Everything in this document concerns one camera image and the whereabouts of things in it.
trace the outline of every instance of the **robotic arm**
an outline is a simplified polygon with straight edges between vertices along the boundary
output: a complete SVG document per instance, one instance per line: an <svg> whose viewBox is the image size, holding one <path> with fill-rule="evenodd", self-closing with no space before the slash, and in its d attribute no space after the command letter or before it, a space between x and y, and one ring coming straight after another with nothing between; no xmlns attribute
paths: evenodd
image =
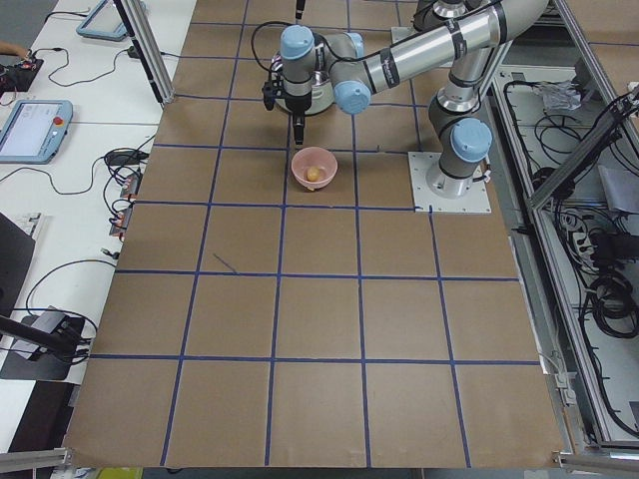
<svg viewBox="0 0 639 479"><path fill-rule="evenodd" d="M282 67L272 72L275 76L263 88L265 105L270 110L275 99L285 100L296 144L301 145L315 71L328 73L335 102L345 113L356 115L368 107L372 95L453 61L448 84L433 99L429 118L444 149L442 172L433 173L433 180L443 173L448 185L440 178L438 193L456 198L465 193L468 178L492 141L489 129L470 118L479 105L477 86L492 50L532 26L547 4L548 0L484 0L468 10L473 4L467 0L420 1L417 14L425 9L420 19L425 30L365 57L357 34L322 36L308 27L290 26L281 39Z"/></svg>

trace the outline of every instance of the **white table surface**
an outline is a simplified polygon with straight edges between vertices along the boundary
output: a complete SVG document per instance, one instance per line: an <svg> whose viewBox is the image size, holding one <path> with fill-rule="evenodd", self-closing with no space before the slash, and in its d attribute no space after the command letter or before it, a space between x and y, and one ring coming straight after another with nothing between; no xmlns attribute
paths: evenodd
<svg viewBox="0 0 639 479"><path fill-rule="evenodd" d="M179 53L196 0L145 0L149 7L149 23L162 51ZM97 0L60 0L54 11L87 11ZM59 82L72 82L94 77L112 68L118 51L131 45L129 40L107 42L80 37L75 29L78 20L49 19L32 49L63 47L69 50L70 66L55 76ZM123 54L116 72L89 84L62 88L47 79L47 75L65 61L64 53L41 52L45 60L28 93L18 99L69 100L74 105L74 117L60 151L49 165L36 167L49 172L58 189L79 191L91 179L95 159L115 148L136 148L157 131L162 109L155 100L138 60ZM177 59L165 59L171 77ZM0 107L0 126L4 126L12 107ZM143 150L150 151L151 143ZM16 165L0 165L0 178L14 171ZM104 259L105 247L120 249L118 239L109 237L110 214L102 199L109 179L104 163L95 169L95 185L84 195L62 197L53 192L46 176L20 172L0 183L0 212L7 215L42 213L44 220L36 249L16 307L23 307L25 296L33 285L52 268L78 259ZM108 198L114 200L120 188L112 182ZM104 264L83 263L61 269L46 280L31 301L34 307L54 305L87 315L99 324L106 301L113 269ZM13 314L19 319L25 313ZM93 334L90 325L85 335ZM9 337L0 340L7 347ZM0 365L6 356L0 352ZM68 382L80 383L85 366L73 366ZM7 452L33 390L35 381L0 380L0 453Z"/></svg>

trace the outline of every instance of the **blue framed tablet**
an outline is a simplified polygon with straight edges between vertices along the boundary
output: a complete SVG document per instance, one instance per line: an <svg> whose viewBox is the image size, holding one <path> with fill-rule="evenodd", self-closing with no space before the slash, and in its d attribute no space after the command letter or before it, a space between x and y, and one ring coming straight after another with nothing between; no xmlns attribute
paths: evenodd
<svg viewBox="0 0 639 479"><path fill-rule="evenodd" d="M49 163L72 117L67 100L19 100L0 133L0 163Z"/></svg>
<svg viewBox="0 0 639 479"><path fill-rule="evenodd" d="M76 32L83 37L113 42L124 40L127 36L127 29L113 0L101 0L76 28Z"/></svg>

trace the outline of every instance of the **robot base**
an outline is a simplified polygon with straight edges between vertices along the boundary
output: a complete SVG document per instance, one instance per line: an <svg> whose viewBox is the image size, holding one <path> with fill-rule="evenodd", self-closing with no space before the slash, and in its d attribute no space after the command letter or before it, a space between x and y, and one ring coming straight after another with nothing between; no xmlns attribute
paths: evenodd
<svg viewBox="0 0 639 479"><path fill-rule="evenodd" d="M426 173L431 165L439 161L440 153L410 152L410 181L415 211L428 213L431 209L436 213L458 213L467 215L488 215L491 213L488 192L484 182L473 183L470 190L461 198L449 200L433 192L426 183ZM477 167L475 176L481 176Z"/></svg>

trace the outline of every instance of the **blue joint cap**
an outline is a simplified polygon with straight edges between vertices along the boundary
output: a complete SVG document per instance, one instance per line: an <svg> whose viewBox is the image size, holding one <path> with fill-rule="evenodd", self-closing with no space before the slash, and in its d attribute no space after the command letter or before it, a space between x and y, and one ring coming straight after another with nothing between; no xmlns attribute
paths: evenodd
<svg viewBox="0 0 639 479"><path fill-rule="evenodd" d="M292 25L282 32L280 54L285 60L297 60L315 46L315 37L309 27Z"/></svg>
<svg viewBox="0 0 639 479"><path fill-rule="evenodd" d="M370 105L370 90L356 80L339 82L333 88L335 102L344 113L357 115Z"/></svg>
<svg viewBox="0 0 639 479"><path fill-rule="evenodd" d="M490 150L492 132L475 118L464 118L457 122L450 134L452 149L467 163L479 163Z"/></svg>
<svg viewBox="0 0 639 479"><path fill-rule="evenodd" d="M350 37L350 40L352 40L352 44L355 47L355 57L363 57L363 39L361 38L361 35L359 35L358 33L350 32L346 33L346 35Z"/></svg>

